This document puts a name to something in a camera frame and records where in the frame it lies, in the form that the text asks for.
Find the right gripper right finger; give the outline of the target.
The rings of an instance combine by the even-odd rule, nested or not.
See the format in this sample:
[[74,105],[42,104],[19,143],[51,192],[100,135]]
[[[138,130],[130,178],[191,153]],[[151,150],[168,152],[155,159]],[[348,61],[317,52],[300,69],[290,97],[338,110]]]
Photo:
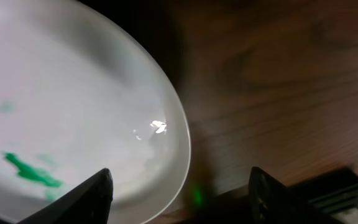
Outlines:
[[259,167],[251,169],[248,189],[256,224],[337,224]]

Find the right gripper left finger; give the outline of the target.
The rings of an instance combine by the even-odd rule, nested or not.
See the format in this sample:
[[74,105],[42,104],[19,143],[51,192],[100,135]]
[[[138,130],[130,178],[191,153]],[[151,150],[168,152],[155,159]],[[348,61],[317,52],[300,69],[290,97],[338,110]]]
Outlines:
[[104,168],[17,224],[107,224],[112,197],[111,173]]

